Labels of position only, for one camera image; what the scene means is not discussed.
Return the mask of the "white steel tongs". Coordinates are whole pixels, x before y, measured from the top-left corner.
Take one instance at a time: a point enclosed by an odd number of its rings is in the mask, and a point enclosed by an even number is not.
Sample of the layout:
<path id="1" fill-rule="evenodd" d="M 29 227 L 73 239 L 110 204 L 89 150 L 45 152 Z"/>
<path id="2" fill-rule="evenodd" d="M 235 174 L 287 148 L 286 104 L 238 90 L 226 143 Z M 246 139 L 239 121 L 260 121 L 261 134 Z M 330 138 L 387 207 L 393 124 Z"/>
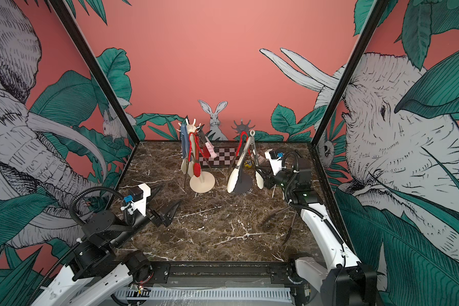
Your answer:
<path id="1" fill-rule="evenodd" d="M 243 171 L 244 162 L 247 156 L 249 156 L 250 158 L 253 158 L 254 174 L 255 174 L 257 186 L 260 189 L 263 189 L 264 187 L 264 179 L 262 175 L 260 174 L 260 172 L 256 169 L 259 166 L 259 162 L 258 162 L 258 153 L 256 149 L 256 142 L 254 140 L 255 133 L 256 133 L 255 130 L 250 130 L 249 137 L 247 138 L 247 142 L 244 147 L 244 151 L 240 155 L 236 163 L 236 166 L 232 169 L 232 172 L 229 175 L 227 191 L 230 194 L 246 193 L 252 188 L 252 183 L 253 183 L 252 178 L 248 174 L 244 173 Z"/>

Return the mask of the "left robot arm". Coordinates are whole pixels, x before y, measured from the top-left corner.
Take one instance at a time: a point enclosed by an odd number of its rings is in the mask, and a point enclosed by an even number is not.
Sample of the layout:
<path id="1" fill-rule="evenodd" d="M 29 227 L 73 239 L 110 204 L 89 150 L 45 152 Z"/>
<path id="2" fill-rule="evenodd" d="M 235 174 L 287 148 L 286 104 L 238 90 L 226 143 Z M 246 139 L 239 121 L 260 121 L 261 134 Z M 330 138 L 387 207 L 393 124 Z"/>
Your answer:
<path id="1" fill-rule="evenodd" d="M 142 251 L 133 251 L 118 261 L 115 250 L 144 229 L 148 224 L 168 227 L 172 224 L 181 201 L 176 201 L 165 212 L 150 207 L 150 202 L 162 186 L 150 188 L 140 184 L 127 196 L 103 186 L 90 187 L 76 195 L 69 206 L 72 219 L 84 234 L 58 261 L 62 269 L 56 278 L 46 284 L 45 276 L 32 292 L 27 305 L 99 305 L 117 290 L 134 286 L 142 293 L 149 284 L 168 272 L 168 264 L 155 264 Z M 85 196 L 105 191 L 124 202 L 123 219 L 112 211 L 102 210 L 83 221 L 75 212 Z"/>

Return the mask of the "dark grey utensil rack stand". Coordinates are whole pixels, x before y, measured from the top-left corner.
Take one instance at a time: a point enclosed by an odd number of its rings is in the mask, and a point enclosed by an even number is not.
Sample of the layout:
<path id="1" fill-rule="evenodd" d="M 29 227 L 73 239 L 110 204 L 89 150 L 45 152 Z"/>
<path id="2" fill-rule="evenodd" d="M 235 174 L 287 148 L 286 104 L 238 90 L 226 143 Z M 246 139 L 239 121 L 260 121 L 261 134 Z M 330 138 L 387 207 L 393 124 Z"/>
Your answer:
<path id="1" fill-rule="evenodd" d="M 244 140 L 244 144 L 241 148 L 237 162 L 235 163 L 235 167 L 232 170 L 227 182 L 227 191 L 230 194 L 238 195 L 246 193 L 252 186 L 252 179 L 243 171 L 243 168 L 247 153 L 254 140 L 255 131 L 250 129 L 247 133 L 248 137 Z"/>

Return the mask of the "cream utensil rack stand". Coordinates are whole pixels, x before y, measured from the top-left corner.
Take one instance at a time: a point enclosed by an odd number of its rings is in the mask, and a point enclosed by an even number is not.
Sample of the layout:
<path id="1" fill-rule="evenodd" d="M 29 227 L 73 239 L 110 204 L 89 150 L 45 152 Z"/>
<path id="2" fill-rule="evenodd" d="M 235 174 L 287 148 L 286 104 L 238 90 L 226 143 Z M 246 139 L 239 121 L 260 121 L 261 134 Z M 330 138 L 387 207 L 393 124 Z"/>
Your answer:
<path id="1" fill-rule="evenodd" d="M 203 132 L 203 126 L 196 125 L 196 119 L 190 123 L 186 117 L 179 123 L 181 139 L 181 172 L 185 175 L 184 184 L 190 179 L 190 188 L 198 194 L 209 192 L 215 186 L 215 177 L 203 171 L 205 163 L 210 168 L 209 159 L 215 158 L 214 146 Z"/>

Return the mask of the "pink steel tongs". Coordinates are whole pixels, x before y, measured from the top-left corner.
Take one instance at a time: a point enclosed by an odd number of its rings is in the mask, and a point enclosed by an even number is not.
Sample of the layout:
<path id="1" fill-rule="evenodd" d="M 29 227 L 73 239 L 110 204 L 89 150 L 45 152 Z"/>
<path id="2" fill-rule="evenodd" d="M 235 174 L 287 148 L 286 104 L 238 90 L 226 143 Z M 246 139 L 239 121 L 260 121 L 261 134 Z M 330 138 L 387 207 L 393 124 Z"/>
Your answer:
<path id="1" fill-rule="evenodd" d="M 204 144 L 203 154 L 207 159 L 215 159 L 218 157 L 218 155 L 214 151 L 214 146 L 209 140 L 207 140 Z"/>

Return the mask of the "red looped steel tongs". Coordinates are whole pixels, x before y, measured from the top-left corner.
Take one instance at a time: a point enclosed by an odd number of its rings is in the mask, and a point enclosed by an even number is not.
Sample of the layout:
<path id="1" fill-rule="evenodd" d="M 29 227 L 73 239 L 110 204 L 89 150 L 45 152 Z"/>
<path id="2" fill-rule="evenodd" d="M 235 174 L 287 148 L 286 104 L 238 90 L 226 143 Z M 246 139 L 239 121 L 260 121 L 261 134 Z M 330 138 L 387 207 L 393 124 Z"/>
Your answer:
<path id="1" fill-rule="evenodd" d="M 235 151 L 235 156 L 233 157 L 231 163 L 230 163 L 230 166 L 228 168 L 228 171 L 226 173 L 226 179 L 227 181 L 229 180 L 229 176 L 231 175 L 231 172 L 232 170 L 234 169 L 235 167 L 235 163 L 237 162 L 237 159 L 239 157 L 239 154 L 240 154 L 240 151 L 241 151 L 241 148 L 244 144 L 244 140 L 248 137 L 248 133 L 246 131 L 242 131 L 240 133 L 240 136 L 239 136 L 239 143 L 238 143 L 238 147 Z"/>

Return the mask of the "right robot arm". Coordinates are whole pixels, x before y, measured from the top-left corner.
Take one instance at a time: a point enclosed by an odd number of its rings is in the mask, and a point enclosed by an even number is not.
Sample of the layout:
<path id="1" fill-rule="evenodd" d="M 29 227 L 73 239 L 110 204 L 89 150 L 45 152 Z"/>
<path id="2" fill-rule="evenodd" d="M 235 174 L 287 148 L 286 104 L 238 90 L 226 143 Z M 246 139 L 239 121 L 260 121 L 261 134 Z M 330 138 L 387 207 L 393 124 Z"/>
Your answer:
<path id="1" fill-rule="evenodd" d="M 260 187 L 281 187 L 289 209 L 310 229 L 324 257 L 320 265 L 310 257 L 294 260 L 295 273 L 318 293 L 323 305 L 376 305 L 377 273 L 349 248 L 312 186 L 311 164 L 297 158 L 292 167 L 284 158 L 269 157 L 270 169 L 258 171 Z"/>

